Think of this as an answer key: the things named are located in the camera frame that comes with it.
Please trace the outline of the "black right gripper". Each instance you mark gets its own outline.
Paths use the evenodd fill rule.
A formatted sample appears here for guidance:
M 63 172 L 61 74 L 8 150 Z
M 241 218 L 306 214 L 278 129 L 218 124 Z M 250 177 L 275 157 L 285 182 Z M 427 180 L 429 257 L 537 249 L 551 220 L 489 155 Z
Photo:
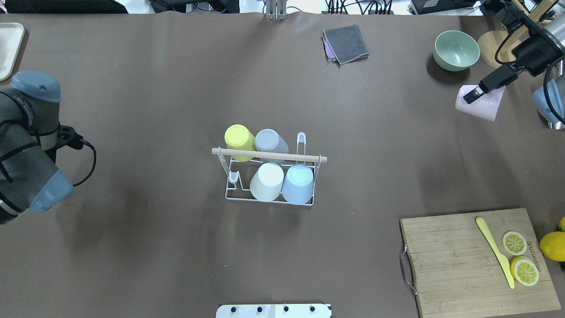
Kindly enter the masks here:
M 509 85 L 524 70 L 531 76 L 537 76 L 547 66 L 563 58 L 563 15 L 540 27 L 523 11 L 513 9 L 503 19 L 503 24 L 510 28 L 510 34 L 514 34 L 518 27 L 525 26 L 529 38 L 511 50 L 516 57 L 515 61 L 502 63 L 502 66 L 482 79 L 476 88 L 464 95 L 463 99 L 467 104 Z

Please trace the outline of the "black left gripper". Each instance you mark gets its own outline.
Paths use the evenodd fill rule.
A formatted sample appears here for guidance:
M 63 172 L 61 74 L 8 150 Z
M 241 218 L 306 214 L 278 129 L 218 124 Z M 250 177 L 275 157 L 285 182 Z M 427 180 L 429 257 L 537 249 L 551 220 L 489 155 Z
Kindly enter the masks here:
M 59 125 L 56 140 L 56 150 L 65 146 L 74 150 L 81 150 L 84 146 L 83 136 L 79 135 L 76 130 L 68 125 Z

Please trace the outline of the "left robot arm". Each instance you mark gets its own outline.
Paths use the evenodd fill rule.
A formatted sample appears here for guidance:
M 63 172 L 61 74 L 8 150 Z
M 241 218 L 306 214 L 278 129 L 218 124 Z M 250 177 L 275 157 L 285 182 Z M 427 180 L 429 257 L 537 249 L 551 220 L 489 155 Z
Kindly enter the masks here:
M 61 87 L 51 75 L 20 71 L 1 89 L 1 223 L 25 211 L 44 212 L 68 197 L 74 185 L 55 164 L 58 149 L 80 150 L 85 140 L 61 125 Z

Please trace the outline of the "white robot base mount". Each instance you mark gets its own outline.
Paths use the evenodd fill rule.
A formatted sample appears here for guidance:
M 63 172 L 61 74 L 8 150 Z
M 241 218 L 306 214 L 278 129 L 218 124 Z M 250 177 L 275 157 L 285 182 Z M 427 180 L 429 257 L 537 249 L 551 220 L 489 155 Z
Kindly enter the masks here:
M 218 307 L 216 318 L 332 318 L 330 304 L 224 304 Z

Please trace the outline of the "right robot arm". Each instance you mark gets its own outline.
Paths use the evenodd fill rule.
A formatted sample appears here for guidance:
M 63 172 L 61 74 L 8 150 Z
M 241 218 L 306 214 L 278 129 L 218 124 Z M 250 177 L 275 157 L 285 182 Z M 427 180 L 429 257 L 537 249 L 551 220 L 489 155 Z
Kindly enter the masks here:
M 528 30 L 529 38 L 511 50 L 514 61 L 502 62 L 500 67 L 487 75 L 478 85 L 464 85 L 460 88 L 456 106 L 479 106 L 487 101 L 493 91 L 511 84 L 519 74 L 527 71 L 531 76 L 544 73 L 543 84 L 532 99 L 538 113 L 545 118 L 552 129 L 564 128 L 564 77 L 551 79 L 551 73 L 564 60 L 565 30 L 564 16 L 560 15 L 546 26 L 540 27 L 523 11 L 511 9 L 503 18 L 503 25 L 509 34 L 517 34 L 519 27 Z

